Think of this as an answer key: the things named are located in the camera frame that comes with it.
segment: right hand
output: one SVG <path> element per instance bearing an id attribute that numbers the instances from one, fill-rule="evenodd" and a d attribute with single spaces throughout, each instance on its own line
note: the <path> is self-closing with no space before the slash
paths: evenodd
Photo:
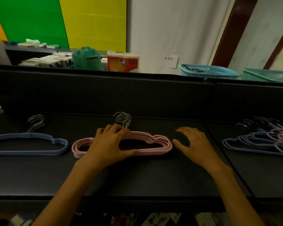
<path id="1" fill-rule="evenodd" d="M 184 134 L 188 138 L 190 146 L 186 147 L 176 139 L 172 140 L 172 142 L 192 162 L 203 167 L 210 174 L 228 168 L 219 158 L 203 132 L 200 132 L 197 128 L 190 127 L 181 127 L 176 132 Z"/>

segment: product packaging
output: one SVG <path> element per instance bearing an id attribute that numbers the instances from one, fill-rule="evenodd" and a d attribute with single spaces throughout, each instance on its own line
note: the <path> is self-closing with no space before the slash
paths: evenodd
<path id="1" fill-rule="evenodd" d="M 116 53 L 107 51 L 108 71 L 138 72 L 139 55 L 133 53 Z"/>

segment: black countertop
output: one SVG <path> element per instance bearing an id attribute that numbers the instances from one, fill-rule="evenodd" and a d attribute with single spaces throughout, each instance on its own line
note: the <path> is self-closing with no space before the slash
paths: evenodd
<path id="1" fill-rule="evenodd" d="M 283 156 L 229 150 L 221 141 L 238 136 L 235 123 L 204 124 L 256 198 L 283 199 Z"/>
<path id="2" fill-rule="evenodd" d="M 28 117 L 0 114 L 0 134 L 27 131 Z M 77 161 L 71 151 L 73 142 L 93 137 L 97 128 L 112 124 L 114 120 L 112 117 L 46 115 L 46 125 L 37 131 L 54 138 L 67 139 L 68 150 L 60 156 L 0 156 L 0 199 L 50 199 Z M 164 135 L 170 140 L 176 138 L 188 145 L 188 140 L 174 131 L 181 126 L 196 127 L 206 133 L 201 122 L 180 120 L 133 118 L 130 129 Z M 206 134 L 218 155 L 229 164 Z M 238 181 L 250 197 L 247 188 Z M 134 157 L 105 168 L 92 182 L 84 197 L 119 201 L 192 201 L 194 204 L 195 201 L 221 201 L 210 175 L 175 147 L 162 156 Z"/>

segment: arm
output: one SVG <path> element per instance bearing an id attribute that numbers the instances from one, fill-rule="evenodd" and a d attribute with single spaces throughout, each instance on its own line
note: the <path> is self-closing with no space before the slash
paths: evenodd
<path id="1" fill-rule="evenodd" d="M 181 127 L 176 131 L 183 133 L 189 139 L 190 146 L 186 147 L 178 140 L 173 140 L 174 145 L 212 176 L 232 224 L 264 226 L 239 187 L 232 169 L 219 158 L 205 134 L 190 127 Z"/>
<path id="2" fill-rule="evenodd" d="M 119 149 L 119 143 L 128 131 L 118 124 L 98 129 L 87 153 L 75 163 L 66 181 L 32 226 L 69 225 L 77 205 L 95 176 L 106 166 L 138 154 L 138 150 Z"/>

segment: left hand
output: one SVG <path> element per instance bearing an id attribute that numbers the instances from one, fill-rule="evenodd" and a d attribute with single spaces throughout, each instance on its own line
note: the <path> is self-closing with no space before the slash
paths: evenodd
<path id="1" fill-rule="evenodd" d="M 99 128 L 87 153 L 78 162 L 93 164 L 103 169 L 125 158 L 137 156 L 138 150 L 121 151 L 119 148 L 122 137 L 129 131 L 118 124 Z"/>

